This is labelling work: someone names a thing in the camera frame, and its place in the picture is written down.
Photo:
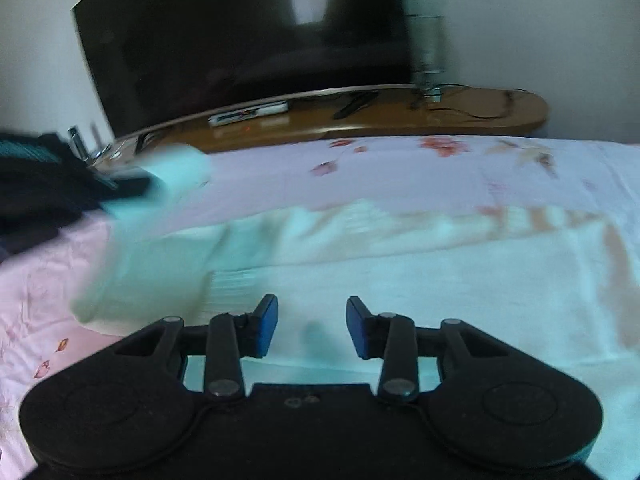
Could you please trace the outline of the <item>dark bottle on tray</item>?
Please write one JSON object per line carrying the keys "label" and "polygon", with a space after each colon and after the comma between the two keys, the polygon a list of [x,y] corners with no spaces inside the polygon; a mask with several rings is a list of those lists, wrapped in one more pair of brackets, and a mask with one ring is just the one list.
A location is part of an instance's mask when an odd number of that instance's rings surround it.
{"label": "dark bottle on tray", "polygon": [[67,130],[67,134],[70,139],[70,147],[73,149],[74,154],[86,162],[89,159],[89,153],[78,128],[76,126],[70,127]]}

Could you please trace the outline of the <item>oval glass tray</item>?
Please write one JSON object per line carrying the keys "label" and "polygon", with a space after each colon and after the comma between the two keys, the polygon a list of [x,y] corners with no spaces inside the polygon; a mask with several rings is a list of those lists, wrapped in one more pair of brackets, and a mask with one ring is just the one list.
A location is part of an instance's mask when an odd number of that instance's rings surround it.
{"label": "oval glass tray", "polygon": [[95,151],[88,159],[88,165],[93,167],[111,167],[129,164],[137,157],[137,140],[113,142]]}

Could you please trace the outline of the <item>wooden tv stand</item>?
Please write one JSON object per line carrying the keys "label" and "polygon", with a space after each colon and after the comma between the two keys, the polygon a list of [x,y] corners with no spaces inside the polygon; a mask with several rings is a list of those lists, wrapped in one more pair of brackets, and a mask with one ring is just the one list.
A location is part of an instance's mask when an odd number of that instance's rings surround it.
{"label": "wooden tv stand", "polygon": [[548,120],[549,107],[522,89],[439,84],[426,93],[409,86],[304,92],[226,106],[121,136],[93,161],[111,166],[143,152],[183,143],[205,153],[297,142],[413,136],[505,134],[529,136]]}

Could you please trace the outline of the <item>silver set-top box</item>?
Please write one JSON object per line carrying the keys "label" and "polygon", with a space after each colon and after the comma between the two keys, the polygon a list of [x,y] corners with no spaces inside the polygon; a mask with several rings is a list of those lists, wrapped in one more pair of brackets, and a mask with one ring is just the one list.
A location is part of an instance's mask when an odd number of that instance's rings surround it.
{"label": "silver set-top box", "polygon": [[279,101],[255,105],[238,110],[229,110],[228,112],[219,113],[210,116],[207,122],[212,127],[225,126],[234,124],[235,122],[245,122],[258,117],[279,115],[288,112],[288,102]]}

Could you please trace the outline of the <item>black remote control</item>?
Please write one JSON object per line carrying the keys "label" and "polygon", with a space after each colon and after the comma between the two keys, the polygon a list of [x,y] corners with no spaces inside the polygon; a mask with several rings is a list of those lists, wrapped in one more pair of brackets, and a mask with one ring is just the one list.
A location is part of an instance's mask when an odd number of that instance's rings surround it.
{"label": "black remote control", "polygon": [[348,102],[335,112],[332,116],[334,120],[342,120],[353,114],[356,114],[360,110],[371,105],[378,97],[380,92],[376,90],[361,90],[352,92],[349,95]]}

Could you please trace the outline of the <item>large black television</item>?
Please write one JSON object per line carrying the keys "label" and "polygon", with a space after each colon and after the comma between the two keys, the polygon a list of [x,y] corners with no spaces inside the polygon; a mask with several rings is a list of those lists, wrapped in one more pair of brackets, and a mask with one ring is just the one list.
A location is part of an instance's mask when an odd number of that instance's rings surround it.
{"label": "large black television", "polygon": [[256,101],[412,79],[402,0],[80,0],[115,136]]}

